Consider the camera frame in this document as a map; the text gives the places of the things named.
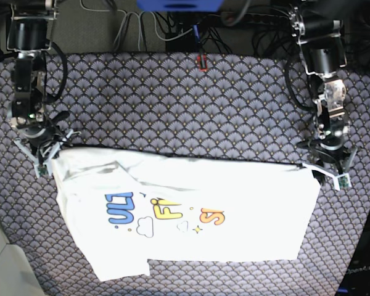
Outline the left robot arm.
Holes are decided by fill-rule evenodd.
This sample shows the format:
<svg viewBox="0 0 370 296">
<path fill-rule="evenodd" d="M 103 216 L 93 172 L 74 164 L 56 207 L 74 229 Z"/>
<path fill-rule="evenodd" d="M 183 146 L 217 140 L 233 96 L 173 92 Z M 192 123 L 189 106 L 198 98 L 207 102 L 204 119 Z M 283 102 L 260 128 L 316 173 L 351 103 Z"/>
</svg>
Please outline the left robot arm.
<svg viewBox="0 0 370 296">
<path fill-rule="evenodd" d="M 299 56 L 310 78 L 312 106 L 299 101 L 295 104 L 312 114 L 315 138 L 299 142 L 298 147 L 316 157 L 315 178 L 323 183 L 332 178 L 338 191 L 351 187 L 349 168 L 357 149 L 344 146 L 350 131 L 350 119 L 344 103 L 347 89 L 337 72 L 347 66 L 341 39 L 343 20 L 358 5 L 358 1 L 303 1 L 288 13 L 292 36 Z"/>
</svg>

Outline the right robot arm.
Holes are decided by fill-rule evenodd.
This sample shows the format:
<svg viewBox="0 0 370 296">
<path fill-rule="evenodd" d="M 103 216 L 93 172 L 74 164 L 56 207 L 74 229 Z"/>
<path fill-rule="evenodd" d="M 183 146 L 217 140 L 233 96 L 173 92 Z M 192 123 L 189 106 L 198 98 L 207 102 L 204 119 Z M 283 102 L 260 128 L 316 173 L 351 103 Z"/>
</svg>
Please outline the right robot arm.
<svg viewBox="0 0 370 296">
<path fill-rule="evenodd" d="M 15 145 L 31 160 L 36 176 L 52 174 L 52 159 L 62 145 L 68 143 L 73 131 L 64 133 L 59 122 L 69 117 L 68 111 L 50 118 L 46 107 L 57 102 L 68 77 L 67 58 L 50 38 L 57 19 L 57 1 L 13 1 L 7 49 L 15 53 L 11 74 L 14 98 L 7 108 L 13 129 L 23 137 Z M 57 94 L 49 94 L 46 53 L 56 51 L 63 67 Z"/>
</svg>

